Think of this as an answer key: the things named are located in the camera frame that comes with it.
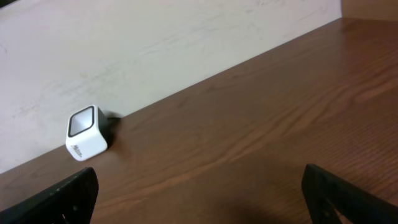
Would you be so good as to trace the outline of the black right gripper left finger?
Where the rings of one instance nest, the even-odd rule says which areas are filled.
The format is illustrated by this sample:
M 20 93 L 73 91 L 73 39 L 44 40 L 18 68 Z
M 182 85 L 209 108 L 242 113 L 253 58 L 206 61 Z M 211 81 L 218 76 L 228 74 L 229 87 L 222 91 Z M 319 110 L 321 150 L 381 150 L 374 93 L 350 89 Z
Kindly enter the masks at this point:
M 92 167 L 1 211 L 1 223 L 89 223 L 99 192 Z

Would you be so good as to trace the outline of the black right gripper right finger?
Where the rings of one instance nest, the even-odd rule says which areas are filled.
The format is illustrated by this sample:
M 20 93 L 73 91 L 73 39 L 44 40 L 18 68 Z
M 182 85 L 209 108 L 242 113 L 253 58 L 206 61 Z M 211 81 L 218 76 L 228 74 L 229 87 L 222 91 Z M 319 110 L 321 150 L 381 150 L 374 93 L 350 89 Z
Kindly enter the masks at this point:
M 313 223 L 341 223 L 338 214 L 351 223 L 397 223 L 397 207 L 342 178 L 307 164 L 302 192 Z

